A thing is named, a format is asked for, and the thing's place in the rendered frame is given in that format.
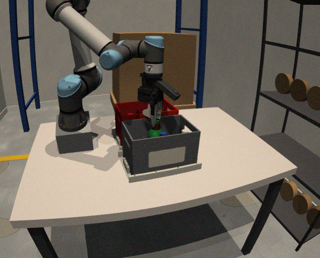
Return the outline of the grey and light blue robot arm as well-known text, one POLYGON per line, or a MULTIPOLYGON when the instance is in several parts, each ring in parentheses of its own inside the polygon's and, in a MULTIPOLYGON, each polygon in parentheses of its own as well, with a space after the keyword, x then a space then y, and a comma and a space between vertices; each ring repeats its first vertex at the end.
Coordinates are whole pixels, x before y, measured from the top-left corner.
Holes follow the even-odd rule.
POLYGON ((76 132, 87 124, 82 99, 102 83, 102 72, 92 62, 90 49, 99 56, 105 70, 120 67, 132 58, 144 58, 144 72, 163 73, 164 38, 146 36, 145 40, 122 40, 117 45, 85 19, 90 0, 46 0, 46 10, 69 30, 75 62, 74 74, 57 84, 59 128, 76 132))

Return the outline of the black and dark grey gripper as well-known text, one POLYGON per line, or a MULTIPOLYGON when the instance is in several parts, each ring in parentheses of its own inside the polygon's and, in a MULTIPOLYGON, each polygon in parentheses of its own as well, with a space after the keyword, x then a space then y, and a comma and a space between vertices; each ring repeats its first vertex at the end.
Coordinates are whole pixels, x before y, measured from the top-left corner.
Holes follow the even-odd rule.
POLYGON ((143 110, 143 115, 151 118, 152 127, 156 124, 156 119, 160 121, 162 108, 163 108, 163 91, 153 84, 155 78, 162 77, 159 75, 149 75, 145 72, 140 73, 142 77, 142 86, 138 88, 138 101, 147 103, 148 108, 143 110))

